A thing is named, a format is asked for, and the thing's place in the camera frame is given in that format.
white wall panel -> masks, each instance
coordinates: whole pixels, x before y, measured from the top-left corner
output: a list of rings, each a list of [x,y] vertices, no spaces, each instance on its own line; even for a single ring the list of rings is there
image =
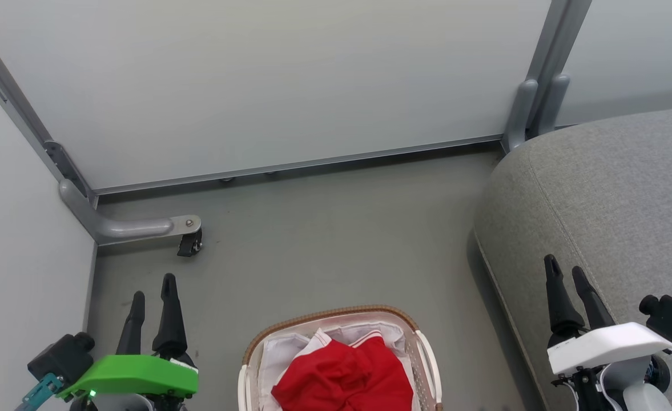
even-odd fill
[[[558,125],[672,108],[672,0],[595,0],[564,72]]]
[[[37,383],[27,371],[36,354],[82,330],[94,246],[0,106],[0,409],[15,409]]]
[[[0,0],[95,189],[503,131],[550,0]]]

laundry basket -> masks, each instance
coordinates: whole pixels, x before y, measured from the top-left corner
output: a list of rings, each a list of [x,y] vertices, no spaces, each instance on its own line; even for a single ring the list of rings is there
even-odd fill
[[[318,328],[329,329],[359,323],[380,322],[404,332],[404,344],[412,366],[414,394],[421,411],[442,411],[442,386],[437,361],[427,338],[417,324],[401,310],[389,306],[360,306],[305,315],[275,324],[259,333],[247,348],[239,371],[239,411],[260,411],[258,375],[265,341],[274,336],[298,333],[312,336]]]

gray sofa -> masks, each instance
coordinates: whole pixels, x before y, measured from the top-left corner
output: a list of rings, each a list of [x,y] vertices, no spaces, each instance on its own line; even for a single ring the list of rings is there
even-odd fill
[[[528,141],[495,169],[478,209],[476,239],[542,399],[550,411],[573,410],[570,391],[550,385],[542,258],[557,256],[582,315],[566,276],[574,265],[619,323],[645,323],[646,294],[672,295],[672,110]]]

white basket handle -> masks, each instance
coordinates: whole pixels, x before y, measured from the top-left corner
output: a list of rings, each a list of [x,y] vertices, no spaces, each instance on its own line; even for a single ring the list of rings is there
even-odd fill
[[[419,341],[420,346],[422,348],[422,351],[424,351],[425,355],[427,356],[427,362],[429,366],[429,375],[428,377],[430,378],[429,381],[429,387],[430,391],[432,391],[432,396],[435,399],[435,402],[441,403],[442,402],[442,382],[440,381],[440,370],[437,367],[437,359],[434,356],[434,353],[432,352],[432,346],[430,346],[429,341],[427,341],[427,337],[425,337],[424,334],[422,334],[422,331],[417,330],[415,331],[417,334],[417,341]]]
[[[250,411],[247,408],[247,365],[242,366],[242,369],[239,370],[237,401],[239,403],[239,411]]]

brown basket rim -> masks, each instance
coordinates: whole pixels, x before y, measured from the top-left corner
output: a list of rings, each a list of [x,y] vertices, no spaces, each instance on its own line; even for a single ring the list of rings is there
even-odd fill
[[[341,309],[330,309],[327,311],[316,312],[314,314],[302,315],[301,317],[292,318],[291,320],[283,321],[281,323],[270,325],[265,330],[260,331],[260,333],[252,339],[252,342],[247,347],[247,351],[244,352],[244,357],[242,358],[242,365],[247,366],[252,359],[252,354],[255,351],[256,346],[265,339],[266,336],[274,333],[276,331],[284,330],[286,328],[292,327],[294,325],[299,325],[303,323],[309,323],[314,320],[322,320],[323,318],[336,317],[338,315],[348,315],[348,314],[360,314],[363,312],[387,312],[389,314],[396,315],[400,317],[404,322],[412,328],[412,331],[419,330],[417,323],[412,320],[407,313],[403,312],[400,309],[391,306],[385,306],[381,304],[375,304],[370,306],[354,306],[354,307],[345,307]]]

